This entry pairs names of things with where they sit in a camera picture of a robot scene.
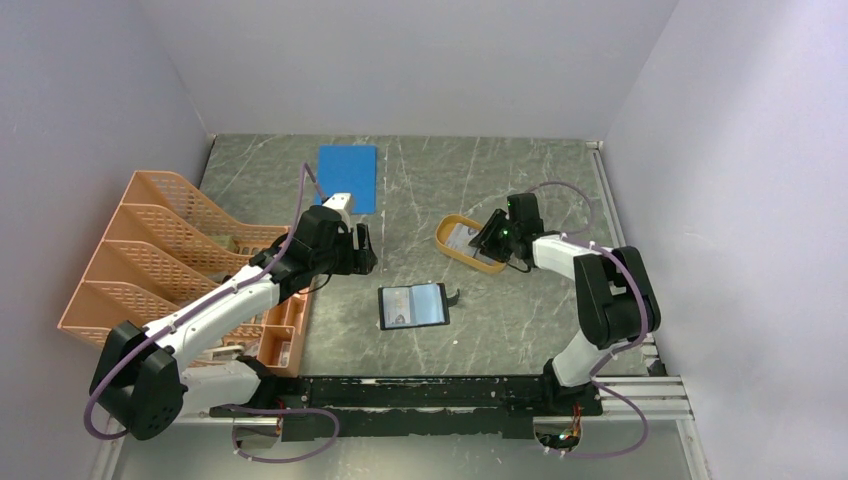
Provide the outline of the yellow oval tray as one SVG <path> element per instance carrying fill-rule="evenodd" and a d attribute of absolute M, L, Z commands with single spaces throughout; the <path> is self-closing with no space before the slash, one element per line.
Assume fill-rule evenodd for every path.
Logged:
<path fill-rule="evenodd" d="M 449 249 L 444 241 L 447 239 L 450 231 L 453 229 L 456 223 L 462 223 L 476 228 L 478 231 L 483 227 L 482 224 L 476 222 L 472 219 L 464 217 L 459 214 L 449 214 L 445 216 L 441 222 L 439 223 L 436 233 L 435 233 L 435 242 L 436 247 L 439 251 L 441 251 L 444 255 L 457 260 L 473 269 L 481 271 L 487 274 L 498 274 L 502 272 L 506 268 L 505 263 L 498 263 L 492 259 L 489 259 L 483 256 L 479 250 L 475 258 L 467 257 L 459 254 L 458 252 Z"/>

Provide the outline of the black card holder wallet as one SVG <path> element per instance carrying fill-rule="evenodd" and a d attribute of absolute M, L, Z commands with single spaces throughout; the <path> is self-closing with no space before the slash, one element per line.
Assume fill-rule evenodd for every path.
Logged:
<path fill-rule="evenodd" d="M 395 331 L 412 328 L 426 328 L 450 324 L 451 307 L 459 303 L 461 291 L 457 289 L 448 294 L 444 283 L 425 283 L 409 286 L 393 286 L 408 288 L 412 311 L 412 323 L 402 328 L 387 329 L 383 324 L 382 291 L 391 287 L 380 287 L 377 290 L 379 328 L 382 331 Z"/>

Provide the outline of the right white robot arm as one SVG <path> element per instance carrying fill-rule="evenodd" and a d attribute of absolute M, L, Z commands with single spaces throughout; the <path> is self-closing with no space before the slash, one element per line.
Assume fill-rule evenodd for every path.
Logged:
<path fill-rule="evenodd" d="M 500 263 L 515 258 L 531 269 L 557 273 L 573 282 L 579 330 L 544 373 L 542 406 L 562 414 L 620 352 L 639 346 L 661 324 L 661 312 L 641 253 L 632 246 L 606 248 L 545 228 L 533 193 L 507 197 L 469 245 Z"/>

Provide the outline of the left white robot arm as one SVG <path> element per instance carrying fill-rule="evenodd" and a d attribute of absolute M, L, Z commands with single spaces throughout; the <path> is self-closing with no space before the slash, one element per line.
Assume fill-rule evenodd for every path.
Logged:
<path fill-rule="evenodd" d="M 89 387 L 83 425 L 99 440 L 148 440 L 182 413 L 240 405 L 261 416 L 277 388 L 259 361 L 241 357 L 194 367 L 197 357 L 243 321 L 309 288 L 315 277 L 368 275 L 378 263 L 369 228 L 337 209 L 313 205 L 228 281 L 188 306 L 138 327 L 108 333 Z"/>

